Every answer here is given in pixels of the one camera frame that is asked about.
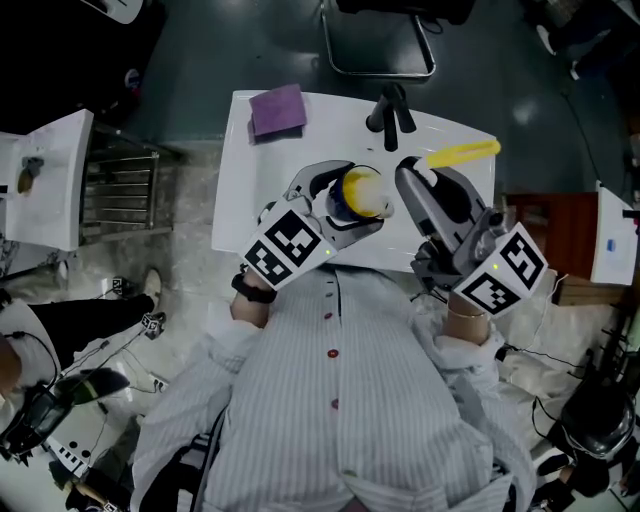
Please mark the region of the black faucet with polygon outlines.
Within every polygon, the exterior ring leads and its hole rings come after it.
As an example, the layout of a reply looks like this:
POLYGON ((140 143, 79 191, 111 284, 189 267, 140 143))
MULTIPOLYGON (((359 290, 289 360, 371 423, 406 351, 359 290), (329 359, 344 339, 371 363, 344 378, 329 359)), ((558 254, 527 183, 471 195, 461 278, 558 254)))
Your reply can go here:
POLYGON ((398 149, 397 129, 404 134, 417 130, 406 101, 406 92, 398 83, 388 83, 372 113, 366 118, 366 127, 373 133, 384 133, 384 148, 388 152, 398 149))

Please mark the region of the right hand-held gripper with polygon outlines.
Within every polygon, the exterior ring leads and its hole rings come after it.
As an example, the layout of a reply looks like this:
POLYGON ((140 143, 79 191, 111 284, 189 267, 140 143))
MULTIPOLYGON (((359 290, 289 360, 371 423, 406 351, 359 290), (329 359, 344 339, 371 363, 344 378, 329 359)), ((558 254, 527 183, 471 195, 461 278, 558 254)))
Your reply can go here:
POLYGON ((419 248, 411 267, 426 291, 455 293, 495 318, 530 298, 548 263, 524 226, 508 228, 501 212, 485 211, 472 183, 450 167, 420 177, 418 159, 400 161, 395 186, 419 232, 455 250, 432 239, 419 248))

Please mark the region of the yellow brush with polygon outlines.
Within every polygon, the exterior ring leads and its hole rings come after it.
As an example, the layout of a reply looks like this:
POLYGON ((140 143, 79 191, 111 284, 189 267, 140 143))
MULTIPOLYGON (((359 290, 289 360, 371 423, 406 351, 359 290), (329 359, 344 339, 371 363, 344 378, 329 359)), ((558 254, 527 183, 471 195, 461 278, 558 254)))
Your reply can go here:
MULTIPOLYGON (((417 172, 433 186, 439 180, 436 176, 437 169, 496 156, 500 150, 501 145, 497 140, 450 146, 419 158, 417 172)), ((385 180, 373 168, 354 167, 334 183, 334 188, 340 193, 342 204, 352 215, 366 219, 386 219, 394 214, 394 205, 387 193, 385 180)))

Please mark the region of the white mug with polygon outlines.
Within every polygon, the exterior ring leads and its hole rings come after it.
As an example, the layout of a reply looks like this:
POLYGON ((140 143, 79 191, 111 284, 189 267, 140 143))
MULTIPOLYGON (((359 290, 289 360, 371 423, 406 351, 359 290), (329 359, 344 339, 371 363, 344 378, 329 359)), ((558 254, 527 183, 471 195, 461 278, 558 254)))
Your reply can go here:
POLYGON ((365 165, 353 167, 333 183, 325 206, 330 216, 343 222, 387 219, 395 212, 381 173, 365 165))

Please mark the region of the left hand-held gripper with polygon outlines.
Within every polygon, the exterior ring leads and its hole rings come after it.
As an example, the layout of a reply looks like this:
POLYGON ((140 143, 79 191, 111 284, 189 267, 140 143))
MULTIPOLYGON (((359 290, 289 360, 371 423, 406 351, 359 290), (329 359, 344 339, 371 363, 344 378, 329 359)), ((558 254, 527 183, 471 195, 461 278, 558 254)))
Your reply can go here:
POLYGON ((302 168, 240 251, 243 262, 272 289, 282 289, 382 229, 382 219, 339 225, 313 213, 311 201, 354 167, 350 161, 328 160, 302 168))

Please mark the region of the table with checkered cloth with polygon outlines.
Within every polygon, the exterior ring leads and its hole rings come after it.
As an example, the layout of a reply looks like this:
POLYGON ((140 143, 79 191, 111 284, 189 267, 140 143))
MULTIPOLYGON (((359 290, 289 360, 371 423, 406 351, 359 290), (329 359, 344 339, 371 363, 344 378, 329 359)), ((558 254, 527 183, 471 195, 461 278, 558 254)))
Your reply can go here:
POLYGON ((566 24, 587 0, 541 0, 544 15, 552 24, 566 24))

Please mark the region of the person's right forearm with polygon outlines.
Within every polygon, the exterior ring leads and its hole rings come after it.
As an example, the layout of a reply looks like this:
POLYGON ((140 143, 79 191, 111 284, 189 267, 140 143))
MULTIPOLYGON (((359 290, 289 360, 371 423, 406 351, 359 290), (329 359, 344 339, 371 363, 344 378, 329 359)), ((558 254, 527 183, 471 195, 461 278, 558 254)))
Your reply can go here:
POLYGON ((490 337, 490 332, 486 312, 456 293, 449 295, 443 335, 480 346, 490 337))

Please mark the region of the white curved device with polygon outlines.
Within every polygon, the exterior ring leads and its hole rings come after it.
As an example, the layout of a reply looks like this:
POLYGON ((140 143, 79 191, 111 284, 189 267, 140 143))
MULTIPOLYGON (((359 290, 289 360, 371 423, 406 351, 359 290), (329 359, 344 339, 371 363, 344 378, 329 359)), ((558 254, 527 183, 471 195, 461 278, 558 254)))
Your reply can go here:
POLYGON ((122 25, 131 24, 140 14, 145 0, 80 0, 122 25))

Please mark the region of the person's striped shirt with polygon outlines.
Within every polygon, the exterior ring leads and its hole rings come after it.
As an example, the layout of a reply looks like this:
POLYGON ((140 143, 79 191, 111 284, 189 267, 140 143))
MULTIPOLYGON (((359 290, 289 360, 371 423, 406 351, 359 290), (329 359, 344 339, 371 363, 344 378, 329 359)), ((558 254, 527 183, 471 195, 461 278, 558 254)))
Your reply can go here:
POLYGON ((232 301, 142 423, 132 512, 529 512, 490 320, 480 346, 443 335, 447 308, 331 266, 284 287, 264 328, 232 301))

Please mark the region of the white board with black marks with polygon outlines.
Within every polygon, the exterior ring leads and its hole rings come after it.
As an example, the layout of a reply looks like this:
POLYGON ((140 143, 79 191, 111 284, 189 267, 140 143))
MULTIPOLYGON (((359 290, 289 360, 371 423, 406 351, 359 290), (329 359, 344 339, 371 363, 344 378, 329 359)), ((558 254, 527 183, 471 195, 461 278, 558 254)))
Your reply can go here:
POLYGON ((53 436, 46 440, 53 456, 76 477, 82 477, 90 468, 91 452, 76 441, 60 442, 53 436))

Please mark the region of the white sink with blue sticker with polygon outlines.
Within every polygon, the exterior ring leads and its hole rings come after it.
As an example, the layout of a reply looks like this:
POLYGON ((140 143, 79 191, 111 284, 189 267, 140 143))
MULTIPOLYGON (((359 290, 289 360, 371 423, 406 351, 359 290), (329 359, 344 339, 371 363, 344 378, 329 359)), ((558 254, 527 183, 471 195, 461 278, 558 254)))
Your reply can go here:
POLYGON ((631 285, 636 268, 638 235, 630 205, 597 182, 597 230, 590 281, 631 285))

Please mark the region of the black device with green stripe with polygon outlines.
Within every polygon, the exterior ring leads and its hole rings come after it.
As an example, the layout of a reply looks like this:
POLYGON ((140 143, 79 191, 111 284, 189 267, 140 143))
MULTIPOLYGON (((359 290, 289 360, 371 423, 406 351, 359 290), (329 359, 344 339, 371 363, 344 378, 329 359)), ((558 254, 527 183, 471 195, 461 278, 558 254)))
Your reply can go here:
POLYGON ((91 403, 126 389, 129 379, 107 367, 86 369, 60 379, 54 385, 54 395, 65 404, 79 406, 91 403))

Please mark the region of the person's left forearm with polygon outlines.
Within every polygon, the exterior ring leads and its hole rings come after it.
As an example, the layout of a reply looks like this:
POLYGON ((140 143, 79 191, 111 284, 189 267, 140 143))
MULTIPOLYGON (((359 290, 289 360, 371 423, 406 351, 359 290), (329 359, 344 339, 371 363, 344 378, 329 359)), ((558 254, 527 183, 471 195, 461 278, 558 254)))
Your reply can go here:
MULTIPOLYGON (((253 270, 249 269, 244 273, 246 274, 244 281, 247 284, 259 287, 263 290, 272 289, 270 285, 253 270)), ((264 328, 269 319, 270 307, 271 304, 249 302, 243 295, 236 292, 230 306, 230 311, 231 316, 235 320, 242 320, 253 324, 257 328, 264 328)))

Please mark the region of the metal barred sink stand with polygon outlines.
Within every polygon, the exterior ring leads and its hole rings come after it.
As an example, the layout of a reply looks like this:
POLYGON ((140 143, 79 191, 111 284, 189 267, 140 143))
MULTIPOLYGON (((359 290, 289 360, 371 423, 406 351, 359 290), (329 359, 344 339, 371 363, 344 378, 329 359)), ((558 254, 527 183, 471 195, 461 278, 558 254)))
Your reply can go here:
POLYGON ((80 244, 171 232, 183 160, 178 149, 94 122, 82 180, 80 244))

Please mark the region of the brown and grey scrubber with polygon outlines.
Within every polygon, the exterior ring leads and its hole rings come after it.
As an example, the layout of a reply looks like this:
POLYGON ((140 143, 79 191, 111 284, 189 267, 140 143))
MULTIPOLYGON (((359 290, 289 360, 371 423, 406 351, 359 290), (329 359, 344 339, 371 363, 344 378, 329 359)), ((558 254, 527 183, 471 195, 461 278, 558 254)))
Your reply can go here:
POLYGON ((17 192, 28 194, 39 176, 44 160, 40 157, 24 157, 22 159, 22 169, 18 176, 17 192))

